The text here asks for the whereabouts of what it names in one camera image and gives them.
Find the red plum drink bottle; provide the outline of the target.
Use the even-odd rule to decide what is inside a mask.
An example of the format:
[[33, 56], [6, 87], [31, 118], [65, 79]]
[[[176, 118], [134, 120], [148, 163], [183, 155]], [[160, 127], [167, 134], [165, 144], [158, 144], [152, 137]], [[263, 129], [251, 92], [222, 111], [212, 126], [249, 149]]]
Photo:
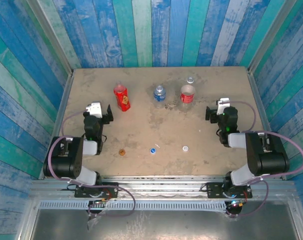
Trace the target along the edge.
[[126, 112], [129, 110], [131, 105], [127, 88], [123, 84], [117, 83], [113, 88], [113, 93], [116, 97], [117, 106], [121, 109], [121, 111]]

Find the aluminium frame post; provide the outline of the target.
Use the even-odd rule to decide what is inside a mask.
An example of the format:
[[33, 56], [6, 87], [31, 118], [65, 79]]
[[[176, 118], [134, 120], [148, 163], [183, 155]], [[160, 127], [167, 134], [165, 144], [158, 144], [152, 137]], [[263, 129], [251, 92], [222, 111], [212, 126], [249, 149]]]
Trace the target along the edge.
[[68, 75], [71, 75], [73, 73], [73, 70], [59, 42], [59, 39], [54, 31], [54, 28], [52, 27], [49, 21], [49, 18], [46, 16], [43, 8], [41, 7], [40, 1], [39, 0], [26, 0], [26, 1], [30, 6], [31, 10], [33, 11], [35, 17], [37, 18], [41, 28], [43, 29], [53, 49], [55, 50], [64, 70], [67, 72]]
[[268, 47], [271, 45], [277, 32], [281, 28], [282, 24], [284, 23], [285, 19], [289, 15], [290, 11], [292, 10], [292, 8], [296, 4], [296, 2], [297, 2], [297, 0], [284, 0], [283, 4], [281, 5], [281, 8], [277, 12], [271, 25], [267, 29], [267, 32], [264, 35], [264, 38], [262, 39], [261, 43], [259, 44], [254, 56], [252, 57], [249, 65], [247, 67], [247, 72], [249, 74], [253, 74], [255, 72], [255, 70], [257, 69], [264, 54], [267, 52]]

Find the aluminium table side rail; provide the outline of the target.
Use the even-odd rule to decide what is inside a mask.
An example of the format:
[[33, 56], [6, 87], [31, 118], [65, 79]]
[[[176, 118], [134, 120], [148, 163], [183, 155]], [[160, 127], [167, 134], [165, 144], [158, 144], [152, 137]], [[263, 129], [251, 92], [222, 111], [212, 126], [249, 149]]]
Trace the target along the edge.
[[72, 72], [67, 78], [64, 92], [63, 92], [63, 95], [61, 98], [59, 110], [57, 112], [56, 120], [54, 123], [53, 131], [52, 131], [51, 138], [49, 141], [50, 144], [51, 144], [53, 138], [60, 134], [60, 129], [61, 129], [62, 122], [64, 119], [64, 115], [65, 115], [65, 111], [66, 111], [66, 107], [67, 107], [67, 103], [68, 103], [73, 81], [74, 81], [74, 72]]
[[255, 177], [282, 176], [290, 167], [288, 156], [281, 138], [271, 132], [254, 75], [249, 73], [247, 75], [262, 123], [262, 130], [245, 135], [248, 169]]

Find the clear bottle red label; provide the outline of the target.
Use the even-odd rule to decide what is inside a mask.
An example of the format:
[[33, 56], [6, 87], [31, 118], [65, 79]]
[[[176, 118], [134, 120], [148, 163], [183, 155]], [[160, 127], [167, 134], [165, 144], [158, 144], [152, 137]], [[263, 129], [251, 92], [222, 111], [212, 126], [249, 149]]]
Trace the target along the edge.
[[190, 104], [194, 100], [194, 95], [196, 92], [195, 87], [193, 86], [194, 78], [188, 77], [186, 80], [187, 84], [183, 85], [180, 89], [180, 100], [184, 104]]

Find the metal sheet shelf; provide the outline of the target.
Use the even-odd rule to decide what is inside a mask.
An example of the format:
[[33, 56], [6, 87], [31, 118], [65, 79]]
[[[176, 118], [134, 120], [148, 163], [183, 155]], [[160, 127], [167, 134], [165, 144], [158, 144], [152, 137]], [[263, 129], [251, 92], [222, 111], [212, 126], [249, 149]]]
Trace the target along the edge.
[[22, 240], [299, 240], [299, 234], [288, 208], [269, 203], [238, 219], [206, 211], [136, 211], [92, 227], [83, 210], [42, 209]]

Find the clear bottle blue label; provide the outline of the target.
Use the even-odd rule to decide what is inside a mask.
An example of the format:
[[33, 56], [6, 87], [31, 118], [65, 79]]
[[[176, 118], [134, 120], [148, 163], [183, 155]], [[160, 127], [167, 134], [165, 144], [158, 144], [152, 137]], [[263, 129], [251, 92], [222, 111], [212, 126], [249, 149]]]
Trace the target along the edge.
[[166, 90], [163, 85], [159, 84], [153, 91], [154, 105], [156, 108], [162, 108], [165, 105]]

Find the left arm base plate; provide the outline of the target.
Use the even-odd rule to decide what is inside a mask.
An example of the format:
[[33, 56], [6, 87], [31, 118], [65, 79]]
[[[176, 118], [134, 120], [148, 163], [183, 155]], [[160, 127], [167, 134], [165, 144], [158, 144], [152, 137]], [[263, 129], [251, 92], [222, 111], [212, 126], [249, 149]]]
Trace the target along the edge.
[[75, 198], [101, 198], [111, 199], [118, 197], [118, 183], [117, 182], [105, 182], [104, 186], [111, 184], [111, 187], [84, 187], [77, 186], [74, 191]]

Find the aluminium front rail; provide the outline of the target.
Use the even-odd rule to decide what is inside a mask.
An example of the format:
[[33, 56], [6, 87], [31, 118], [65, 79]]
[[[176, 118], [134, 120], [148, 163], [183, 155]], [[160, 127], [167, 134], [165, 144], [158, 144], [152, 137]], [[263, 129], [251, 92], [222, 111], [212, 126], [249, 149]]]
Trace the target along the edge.
[[[105, 176], [103, 183], [118, 183], [137, 200], [204, 200], [205, 192], [200, 188], [206, 183], [223, 181], [219, 175], [143, 175], [143, 176]], [[266, 180], [269, 186], [269, 200], [297, 198], [298, 192], [293, 181]], [[66, 190], [68, 183], [53, 178], [32, 182], [29, 195], [43, 200], [71, 200], [74, 193]]]

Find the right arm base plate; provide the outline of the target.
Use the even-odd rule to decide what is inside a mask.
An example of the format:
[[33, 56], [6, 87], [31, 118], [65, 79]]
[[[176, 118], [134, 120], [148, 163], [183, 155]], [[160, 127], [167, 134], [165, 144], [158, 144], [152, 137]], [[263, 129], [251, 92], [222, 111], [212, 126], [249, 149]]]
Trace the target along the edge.
[[206, 185], [209, 199], [251, 199], [253, 197], [250, 186], [225, 186], [222, 182], [208, 182]]

